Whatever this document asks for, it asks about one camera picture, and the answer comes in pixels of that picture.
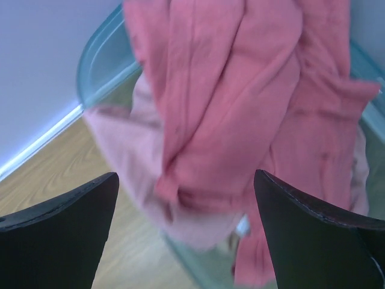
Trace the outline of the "rose red t-shirt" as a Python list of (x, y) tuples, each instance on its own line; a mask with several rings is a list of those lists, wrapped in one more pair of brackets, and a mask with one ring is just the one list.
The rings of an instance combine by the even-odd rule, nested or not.
[(135, 57), (164, 123), (156, 194), (247, 216), (239, 285), (274, 279), (253, 179), (270, 172), (364, 214), (351, 192), (359, 119), (380, 89), (350, 77), (349, 1), (125, 1)]

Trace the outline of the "dusty pink shirt in bin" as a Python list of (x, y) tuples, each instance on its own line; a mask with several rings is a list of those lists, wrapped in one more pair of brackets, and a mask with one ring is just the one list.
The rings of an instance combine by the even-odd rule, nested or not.
[(238, 214), (211, 214), (169, 205), (155, 194), (161, 175), (163, 127), (144, 75), (135, 83), (132, 108), (100, 104), (84, 116), (108, 164), (132, 202), (158, 229), (197, 250), (219, 248), (234, 253), (241, 239)]

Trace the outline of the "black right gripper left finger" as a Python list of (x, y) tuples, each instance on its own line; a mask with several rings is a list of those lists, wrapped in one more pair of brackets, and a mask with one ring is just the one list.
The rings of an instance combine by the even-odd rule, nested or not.
[(1, 217), (1, 288), (91, 288), (109, 236), (119, 177), (106, 173)]

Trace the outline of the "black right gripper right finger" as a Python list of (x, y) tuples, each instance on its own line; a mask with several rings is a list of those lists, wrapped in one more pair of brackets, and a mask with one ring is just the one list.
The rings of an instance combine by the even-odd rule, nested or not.
[(384, 221), (257, 170), (254, 191), (278, 288), (384, 288)]

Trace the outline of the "teal plastic bin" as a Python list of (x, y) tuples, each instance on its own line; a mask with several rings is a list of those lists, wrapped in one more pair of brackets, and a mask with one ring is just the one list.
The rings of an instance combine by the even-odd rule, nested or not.
[[(118, 6), (87, 43), (79, 61), (78, 94), (84, 108), (117, 103), (129, 106), (140, 68), (131, 51), (122, 7)], [(361, 126), (366, 134), (370, 175), (370, 215), (384, 218), (384, 90), (368, 104)], [(169, 249), (199, 288), (233, 288), (232, 259), (218, 250), (198, 252), (164, 238)]]

